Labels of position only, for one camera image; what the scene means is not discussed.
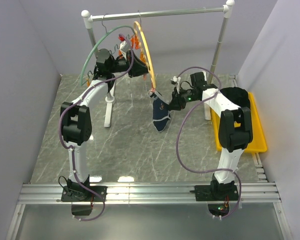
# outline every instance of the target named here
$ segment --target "gray wall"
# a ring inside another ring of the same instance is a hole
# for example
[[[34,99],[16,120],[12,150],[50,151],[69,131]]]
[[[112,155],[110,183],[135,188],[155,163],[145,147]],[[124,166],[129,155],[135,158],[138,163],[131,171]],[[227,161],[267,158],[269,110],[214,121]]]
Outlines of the gray wall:
[[[22,5],[0,0],[0,240],[31,178],[59,81]]]
[[[226,0],[20,0],[57,70],[78,74],[91,50],[82,10],[93,15],[222,6]],[[218,73],[237,74],[277,0],[236,0],[220,53]],[[177,73],[190,66],[210,67],[223,20],[221,12],[142,19],[156,73]],[[134,19],[105,21],[108,30]],[[122,30],[118,33],[130,33]],[[96,39],[105,34],[94,23]],[[103,48],[119,40],[109,37]]]
[[[300,0],[278,0],[238,77],[255,95],[268,145],[261,159],[300,240]]]

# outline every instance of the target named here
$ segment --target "mounting plate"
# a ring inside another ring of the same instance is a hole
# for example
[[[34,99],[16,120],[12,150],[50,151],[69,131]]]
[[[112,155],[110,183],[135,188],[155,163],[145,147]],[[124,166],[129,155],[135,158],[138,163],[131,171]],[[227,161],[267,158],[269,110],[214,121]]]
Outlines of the mounting plate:
[[[225,197],[216,197],[211,192],[210,185],[195,185],[194,190],[190,190],[190,193],[195,194],[195,200],[197,202],[209,202],[209,201],[224,201]],[[231,191],[227,192],[229,201],[237,201],[239,199],[237,186],[233,186]]]
[[[106,201],[107,188],[108,188],[107,186],[89,186],[88,188],[91,189],[92,191],[96,192],[97,194],[99,194],[102,197],[102,199],[100,199],[99,197],[94,196],[93,202]],[[62,192],[62,196],[61,196],[61,202],[72,203],[72,202],[90,202],[91,201],[91,197],[84,199],[84,200],[76,198],[73,194],[69,193],[67,186],[65,186],[64,189],[65,190]]]

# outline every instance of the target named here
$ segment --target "white rack leg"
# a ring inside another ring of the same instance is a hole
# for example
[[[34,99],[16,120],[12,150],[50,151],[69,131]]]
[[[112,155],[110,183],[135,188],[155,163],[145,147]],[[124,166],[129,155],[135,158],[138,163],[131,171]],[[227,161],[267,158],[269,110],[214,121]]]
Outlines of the white rack leg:
[[[111,126],[112,108],[113,108],[114,104],[116,103],[115,89],[116,89],[116,82],[114,82],[112,89],[105,97],[105,101],[106,101],[106,110],[105,110],[105,118],[104,118],[104,127],[105,128],[110,128],[110,126]]]

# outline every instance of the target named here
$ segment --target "horizontal bar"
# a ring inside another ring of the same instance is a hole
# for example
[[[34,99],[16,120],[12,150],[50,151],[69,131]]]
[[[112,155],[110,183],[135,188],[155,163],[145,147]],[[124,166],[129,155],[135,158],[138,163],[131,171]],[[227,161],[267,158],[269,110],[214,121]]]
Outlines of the horizontal bar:
[[[135,18],[149,18],[160,16],[184,15],[184,14],[202,14],[202,13],[215,13],[223,12],[224,7],[203,7],[203,8],[190,8],[190,9],[176,9],[176,10],[162,10],[162,11],[146,11],[122,14],[107,14],[99,16],[91,16],[93,22],[106,21],[106,20],[119,20],[119,19],[135,19]]]
[[[195,185],[202,182],[156,182],[156,183],[95,183],[107,186],[106,204],[203,204],[190,193]],[[18,204],[72,204],[61,202],[63,189],[58,184],[24,184]],[[241,201],[243,203],[280,203],[276,184],[273,182],[243,183]],[[88,205],[90,202],[73,204]]]

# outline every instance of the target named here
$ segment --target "marble floor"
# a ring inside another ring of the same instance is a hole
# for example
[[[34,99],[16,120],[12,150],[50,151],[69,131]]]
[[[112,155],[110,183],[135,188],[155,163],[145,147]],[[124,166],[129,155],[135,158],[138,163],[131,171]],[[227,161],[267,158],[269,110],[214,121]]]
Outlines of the marble floor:
[[[171,99],[173,74],[156,76],[157,90]],[[232,87],[229,76],[222,75],[224,87]],[[79,96],[86,85],[80,86],[77,75],[63,75],[47,124],[42,146],[32,175],[32,183],[56,183],[59,176],[69,176],[68,151],[58,137],[60,106]],[[106,103],[90,109],[92,136],[87,143],[87,165],[90,176],[101,176],[103,182],[117,182],[123,177],[135,182],[210,181],[212,174],[186,171],[176,157],[176,137],[188,110],[173,111],[171,121],[158,133],[152,123],[152,102],[148,95],[150,80],[142,77],[123,77],[117,80],[112,125],[104,128]],[[198,107],[186,122],[179,144],[180,157],[194,170],[215,169],[220,152],[216,151],[213,126],[204,119],[203,107]],[[251,154],[243,154],[238,174],[244,182],[256,182],[257,177]]]

